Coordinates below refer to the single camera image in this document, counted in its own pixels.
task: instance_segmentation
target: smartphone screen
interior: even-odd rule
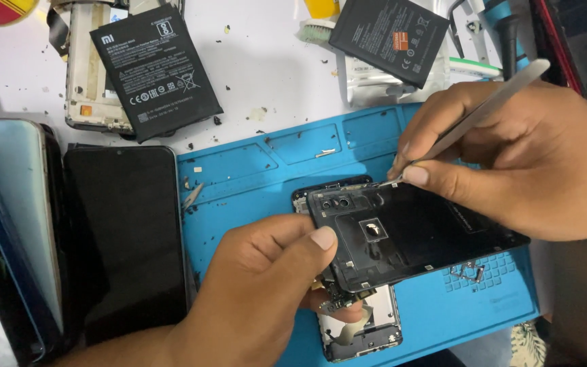
[[[171,325],[186,313],[175,155],[168,147],[65,154],[74,232],[91,245],[86,342]]]

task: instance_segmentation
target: black battery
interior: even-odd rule
[[[104,25],[90,36],[139,143],[223,113],[171,4]]]
[[[330,45],[422,88],[448,24],[409,0],[348,0]]]

